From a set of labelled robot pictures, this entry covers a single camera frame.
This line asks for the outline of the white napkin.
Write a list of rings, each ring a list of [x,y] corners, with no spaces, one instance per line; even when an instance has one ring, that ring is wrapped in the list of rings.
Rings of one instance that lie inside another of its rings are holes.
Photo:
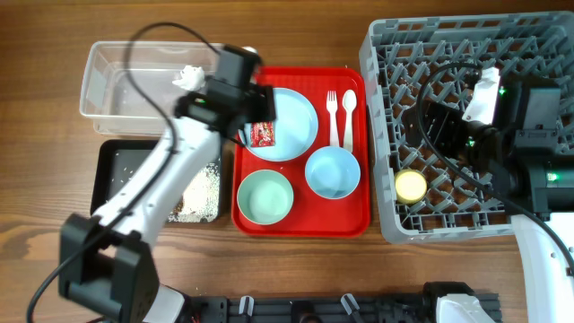
[[[204,69],[201,66],[186,65],[179,72],[179,78],[172,84],[185,91],[198,91],[205,85]]]

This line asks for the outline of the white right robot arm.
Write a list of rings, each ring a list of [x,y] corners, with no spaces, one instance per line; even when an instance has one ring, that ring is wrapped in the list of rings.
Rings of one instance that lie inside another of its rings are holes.
[[[418,100],[402,118],[406,141],[491,174],[522,258],[528,318],[573,320],[573,157],[559,150],[561,90],[550,79],[500,80],[487,121]]]

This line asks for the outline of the green bowl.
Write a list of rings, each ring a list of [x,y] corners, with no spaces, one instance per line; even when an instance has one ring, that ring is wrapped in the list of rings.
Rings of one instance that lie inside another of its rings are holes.
[[[292,185],[275,170],[257,170],[239,184],[237,206],[251,223],[272,225],[282,221],[294,202]]]

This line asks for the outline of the yellow plastic cup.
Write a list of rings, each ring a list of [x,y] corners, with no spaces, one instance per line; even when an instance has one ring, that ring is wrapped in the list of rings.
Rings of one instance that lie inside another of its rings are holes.
[[[395,175],[396,199],[406,205],[421,201],[427,193],[427,181],[416,170],[400,170]]]

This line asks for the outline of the rice food waste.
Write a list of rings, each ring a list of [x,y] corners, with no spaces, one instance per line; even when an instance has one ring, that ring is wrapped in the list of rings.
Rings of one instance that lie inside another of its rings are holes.
[[[171,223],[210,223],[219,215],[220,161],[208,163],[186,188],[168,217]]]

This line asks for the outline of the light blue bowl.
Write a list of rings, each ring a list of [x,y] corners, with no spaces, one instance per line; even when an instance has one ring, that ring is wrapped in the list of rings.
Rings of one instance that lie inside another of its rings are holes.
[[[325,146],[313,152],[304,173],[309,188],[316,195],[333,200],[349,196],[361,180],[357,159],[337,146]]]

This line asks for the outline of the red snack wrapper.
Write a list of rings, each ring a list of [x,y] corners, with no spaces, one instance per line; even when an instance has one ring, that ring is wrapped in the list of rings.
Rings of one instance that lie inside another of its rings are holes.
[[[258,122],[251,125],[250,146],[253,148],[275,145],[274,122]]]

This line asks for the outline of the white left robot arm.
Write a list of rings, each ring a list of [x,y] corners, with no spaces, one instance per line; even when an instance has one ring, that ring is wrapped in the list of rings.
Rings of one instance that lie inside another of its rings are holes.
[[[210,85],[179,98],[161,140],[93,217],[71,214],[60,232],[58,292],[111,322],[183,322],[188,296],[160,283],[152,249],[193,177],[246,124],[272,121],[269,85]]]

